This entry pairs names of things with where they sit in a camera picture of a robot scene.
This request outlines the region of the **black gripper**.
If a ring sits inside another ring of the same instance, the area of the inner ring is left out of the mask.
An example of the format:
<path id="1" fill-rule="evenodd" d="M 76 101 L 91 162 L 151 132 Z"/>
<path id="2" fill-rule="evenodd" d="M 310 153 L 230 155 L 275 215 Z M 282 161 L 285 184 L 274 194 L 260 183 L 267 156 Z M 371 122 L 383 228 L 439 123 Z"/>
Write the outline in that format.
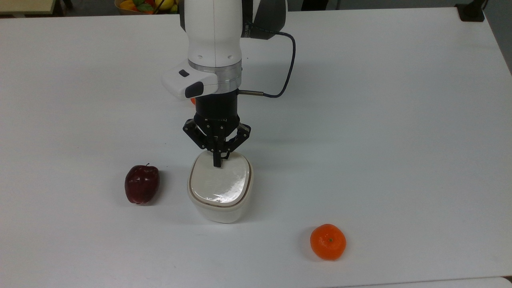
<path id="1" fill-rule="evenodd" d="M 195 120 L 187 120 L 183 131 L 200 149 L 212 153 L 213 166 L 218 168 L 219 157 L 228 159 L 251 134 L 251 126 L 238 117 L 238 90 L 196 97 L 195 109 Z M 234 130 L 235 136 L 227 139 Z M 214 137 L 219 139 L 219 151 Z"/>

